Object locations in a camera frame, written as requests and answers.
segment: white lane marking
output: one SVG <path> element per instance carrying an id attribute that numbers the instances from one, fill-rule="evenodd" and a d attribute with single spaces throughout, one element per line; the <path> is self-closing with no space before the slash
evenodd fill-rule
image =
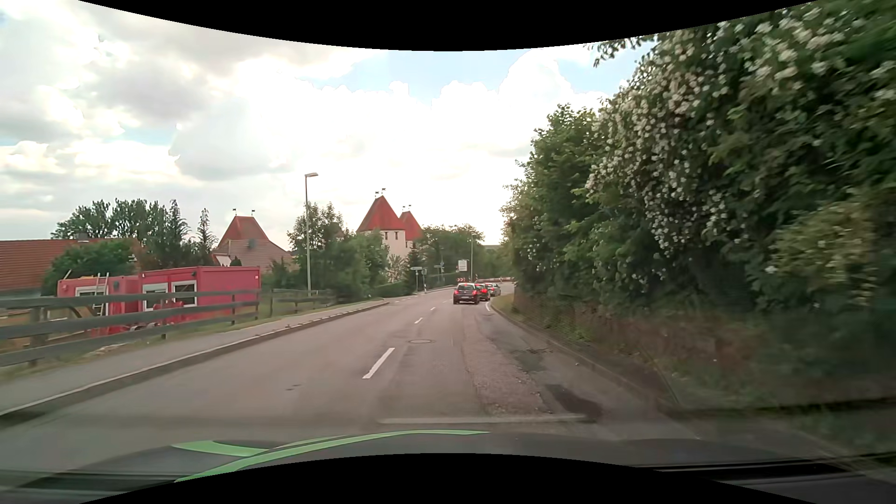
<path id="1" fill-rule="evenodd" d="M 380 360 L 377 361 L 376 364 L 374 364 L 373 368 L 370 368 L 367 374 L 361 377 L 361 379 L 370 379 L 370 377 L 372 377 L 374 373 L 376 373 L 376 370 L 380 369 L 380 366 L 382 366 L 383 363 L 386 362 L 386 358 L 389 357 L 389 354 L 392 353 L 393 350 L 395 349 L 390 348 L 389 350 L 387 350 L 386 353 L 383 354 L 383 357 L 380 357 Z"/>

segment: asphalt road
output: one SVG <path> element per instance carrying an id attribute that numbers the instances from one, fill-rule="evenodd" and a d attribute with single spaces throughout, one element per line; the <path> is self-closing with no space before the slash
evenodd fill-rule
<path id="1" fill-rule="evenodd" d="M 202 439 L 416 428 L 693 437 L 537 346 L 486 303 L 455 306 L 451 290 L 431 291 L 2 430 L 0 470 L 58 471 Z M 567 413 L 594 422 L 544 421 Z"/>

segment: flowering shrub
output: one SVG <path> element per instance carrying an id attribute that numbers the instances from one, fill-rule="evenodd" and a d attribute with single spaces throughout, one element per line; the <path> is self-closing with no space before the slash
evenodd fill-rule
<path id="1" fill-rule="evenodd" d="M 596 65 L 654 46 L 597 115 L 582 112 L 592 132 L 574 146 L 538 132 L 505 209 L 518 267 L 545 289 L 626 302 L 713 281 L 743 282 L 760 308 L 842 289 L 871 302 L 892 269 L 894 7 L 815 2 L 598 44 Z"/>

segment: car hood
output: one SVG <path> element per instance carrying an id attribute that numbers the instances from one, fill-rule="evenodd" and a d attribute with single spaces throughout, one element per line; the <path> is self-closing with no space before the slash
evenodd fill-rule
<path id="1" fill-rule="evenodd" d="M 266 465 L 328 458 L 423 453 L 548 456 L 645 467 L 752 464 L 780 461 L 772 452 L 699 439 L 608 441 L 554 434 L 483 430 L 393 430 L 277 442 L 206 439 L 117 456 L 79 469 L 39 478 L 29 488 L 63 488 L 73 480 L 130 491 Z"/>

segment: wooden fence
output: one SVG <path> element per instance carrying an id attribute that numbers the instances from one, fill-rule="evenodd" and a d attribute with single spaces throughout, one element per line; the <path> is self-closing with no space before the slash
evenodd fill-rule
<path id="1" fill-rule="evenodd" d="M 254 300 L 237 301 L 237 295 L 253 294 Z M 5 314 L 21 315 L 27 310 L 29 320 L 27 324 L 15 324 L 0 326 L 0 343 L 11 340 L 20 341 L 29 338 L 27 344 L 21 345 L 20 350 L 0 352 L 0 367 L 28 362 L 36 365 L 38 360 L 46 358 L 58 358 L 64 355 L 84 354 L 99 348 L 121 343 L 130 343 L 151 336 L 166 334 L 185 329 L 196 329 L 202 326 L 210 326 L 229 322 L 232 326 L 248 320 L 260 318 L 259 308 L 262 303 L 267 304 L 266 317 L 297 314 L 306 311 L 310 303 L 312 308 L 331 306 L 332 296 L 318 295 L 308 296 L 307 291 L 274 290 L 262 292 L 259 290 L 248 291 L 206 291 L 206 292 L 158 292 L 145 294 L 115 294 L 103 296 L 81 296 L 72 298 L 39 297 L 0 300 L 0 312 Z M 208 296 L 230 296 L 230 303 L 219 303 L 204 306 L 192 306 L 182 308 L 162 308 L 120 315 L 103 317 L 81 317 L 78 308 L 90 307 L 97 304 L 149 301 L 164 302 L 178 298 L 201 298 Z M 287 309 L 277 309 L 286 305 Z M 59 318 L 50 320 L 48 313 L 60 308 L 70 309 L 76 317 Z M 227 312 L 227 315 L 218 317 L 205 317 L 198 320 L 176 322 L 182 316 Z M 124 326 L 127 329 L 112 335 L 90 337 L 91 331 L 113 326 Z"/>

